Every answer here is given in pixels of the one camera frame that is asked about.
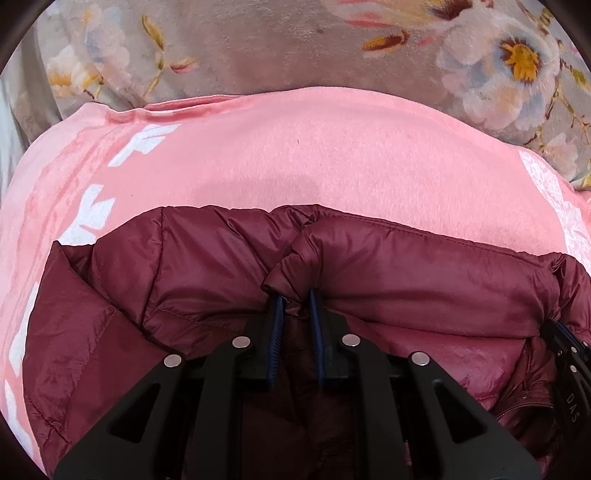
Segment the metal screw head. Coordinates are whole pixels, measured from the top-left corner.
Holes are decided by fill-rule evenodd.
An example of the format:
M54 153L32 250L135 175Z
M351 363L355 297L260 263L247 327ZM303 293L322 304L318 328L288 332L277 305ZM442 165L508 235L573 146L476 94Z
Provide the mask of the metal screw head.
M429 356L425 352L414 352L410 359L415 365L420 365L421 367L427 365L430 360Z
M361 338L352 333L348 333L347 335L344 335L342 341L346 346L358 346L361 343Z
M168 368L174 368L178 367L182 361L183 359L181 358L181 356L175 353L173 355L169 355L164 359L164 365L166 365Z
M232 345L235 348L246 348L251 344L251 340L248 337L236 337L232 340Z

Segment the maroon puffer jacket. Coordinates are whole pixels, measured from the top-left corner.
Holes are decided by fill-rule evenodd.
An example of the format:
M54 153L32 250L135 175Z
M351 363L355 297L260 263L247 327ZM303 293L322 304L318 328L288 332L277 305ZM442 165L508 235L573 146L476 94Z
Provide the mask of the maroon puffer jacket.
M30 318L25 400L51 475L72 444L165 356L207 354L287 300L271 394L243 411L245 479L352 478L351 399L319 391L306 300L386 352L428 352L542 462L555 452L553 356L561 319L591 342L589 276L535 257L320 206L271 213L160 208L99 239L54 243Z

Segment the floral blanket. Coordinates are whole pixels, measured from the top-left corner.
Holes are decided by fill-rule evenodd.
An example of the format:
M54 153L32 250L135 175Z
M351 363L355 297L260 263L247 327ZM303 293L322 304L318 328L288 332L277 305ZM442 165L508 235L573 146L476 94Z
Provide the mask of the floral blanket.
M92 101L347 86L434 107L591 188L591 74L537 0L56 0L36 34L62 118ZM37 105L15 92L35 137Z

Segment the jacket zipper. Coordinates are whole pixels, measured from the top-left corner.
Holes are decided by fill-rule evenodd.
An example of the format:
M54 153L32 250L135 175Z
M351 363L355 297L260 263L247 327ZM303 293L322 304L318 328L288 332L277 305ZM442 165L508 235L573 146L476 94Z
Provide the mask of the jacket zipper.
M554 409L554 406L551 404L548 404L548 403L523 403L521 405L515 405L514 407L504 410L502 413L499 413L497 416L495 416L495 418L498 421L501 417L504 417L508 413L510 413L514 410L517 410L518 408L523 408L523 407L544 407L544 408Z

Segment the pink fabric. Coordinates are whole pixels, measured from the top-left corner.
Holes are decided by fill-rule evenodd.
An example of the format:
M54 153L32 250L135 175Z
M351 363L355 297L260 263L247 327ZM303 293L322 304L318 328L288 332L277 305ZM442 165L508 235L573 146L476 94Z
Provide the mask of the pink fabric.
M380 93L311 88L123 113L87 104L25 153L0 210L0 408L39 462L21 362L54 239L94 243L161 205L320 203L537 255L566 252L591 271L590 198L536 154Z

